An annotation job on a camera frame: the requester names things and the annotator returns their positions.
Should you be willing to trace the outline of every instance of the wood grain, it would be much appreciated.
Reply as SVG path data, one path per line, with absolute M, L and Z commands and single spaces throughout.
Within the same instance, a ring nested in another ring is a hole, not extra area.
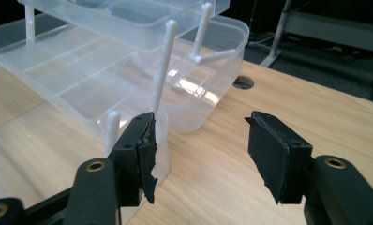
M 277 116 L 313 144 L 314 156 L 349 160 L 373 187 L 373 102 L 247 62 L 242 75 L 253 88 L 232 87 L 197 131 L 170 131 L 171 171 L 155 204 L 145 203 L 129 224 L 305 224 L 302 204 L 275 204 L 247 153 L 244 117 L 252 111 Z M 102 156 L 102 142 L 52 105 L 21 97 L 17 87 L 3 91 L 31 104 L 0 106 L 0 197 L 37 203 L 70 186 L 82 162 Z

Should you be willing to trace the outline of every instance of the wooden table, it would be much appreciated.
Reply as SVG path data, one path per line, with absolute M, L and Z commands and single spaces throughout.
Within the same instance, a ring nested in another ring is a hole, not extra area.
M 276 205 L 247 153 L 252 111 L 278 117 L 313 156 L 353 163 L 373 187 L 373 102 L 244 62 L 255 85 L 232 87 L 191 133 L 170 131 L 172 168 L 129 224 L 305 224 L 303 205 Z M 102 142 L 0 69 L 0 197 L 25 206 L 68 188 Z

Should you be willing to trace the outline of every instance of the translucent storage box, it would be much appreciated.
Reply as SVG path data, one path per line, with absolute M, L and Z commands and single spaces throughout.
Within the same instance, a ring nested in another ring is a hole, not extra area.
M 201 6 L 214 6 L 212 17 L 225 11 L 230 0 L 19 0 L 58 19 L 114 38 L 133 48 L 159 47 L 166 22 L 178 22 L 176 37 L 199 25 Z
M 175 40 L 162 96 L 170 125 L 198 128 L 239 74 L 248 29 L 242 22 L 215 17 L 201 55 L 228 54 L 196 62 L 189 56 L 196 30 Z M 102 138 L 108 113 L 121 125 L 149 111 L 160 49 L 138 51 L 72 24 L 0 49 L 0 66 L 52 105 Z

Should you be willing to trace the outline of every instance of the white post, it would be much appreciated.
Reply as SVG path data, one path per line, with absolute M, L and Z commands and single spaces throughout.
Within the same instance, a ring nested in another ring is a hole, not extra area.
M 26 40 L 35 43 L 35 12 L 33 7 L 25 5 Z
M 176 21 L 168 21 L 166 23 L 166 34 L 164 37 L 163 49 L 160 58 L 159 70 L 155 80 L 155 90 L 153 95 L 153 102 L 151 111 L 157 116 L 160 99 L 163 92 L 164 82 L 166 80 L 167 70 L 169 68 L 170 57 L 172 55 L 172 45 L 174 44 L 175 32 L 177 30 Z
M 119 132 L 120 114 L 112 111 L 108 114 L 107 128 L 104 136 L 104 156 L 107 157 L 116 144 L 117 135 Z
M 213 5 L 211 3 L 205 3 L 202 7 L 203 14 L 201 15 L 201 22 L 199 23 L 198 33 L 196 34 L 195 43 L 193 44 L 192 52 L 190 53 L 190 58 L 194 59 L 199 55 L 201 51 L 201 45 L 203 44 L 204 37 L 206 36 L 207 25 L 210 21 L 210 15 L 213 10 Z

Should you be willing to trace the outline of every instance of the white rod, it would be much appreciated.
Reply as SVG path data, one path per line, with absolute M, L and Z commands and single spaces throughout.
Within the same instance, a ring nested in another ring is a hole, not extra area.
M 201 15 L 201 22 L 199 23 L 198 33 L 195 37 L 195 43 L 192 47 L 192 52 L 190 53 L 190 58 L 195 58 L 201 52 L 201 45 L 203 44 L 204 37 L 206 36 L 207 25 L 210 21 L 210 15 L 213 10 L 213 5 L 211 3 L 205 3 L 202 7 L 203 14 Z
M 197 55 L 193 61 L 197 63 L 198 65 L 200 64 L 205 64 L 209 62 L 216 61 L 218 59 L 226 58 L 235 53 L 235 49 L 232 50 L 226 50 L 226 51 L 221 51 L 221 52 L 214 52 L 206 55 Z
M 35 12 L 33 7 L 25 5 L 25 30 L 26 40 L 35 42 Z
M 113 146 L 116 144 L 117 135 L 119 132 L 120 114 L 119 112 L 112 111 L 108 114 L 107 128 L 104 136 L 104 157 L 107 157 Z
M 163 49 L 160 57 L 159 70 L 155 80 L 155 90 L 153 95 L 153 104 L 151 111 L 157 116 L 160 99 L 163 92 L 164 82 L 166 80 L 167 70 L 169 68 L 170 56 L 172 55 L 172 45 L 174 44 L 175 32 L 177 31 L 177 22 L 170 20 L 166 23 L 166 34 L 164 37 Z

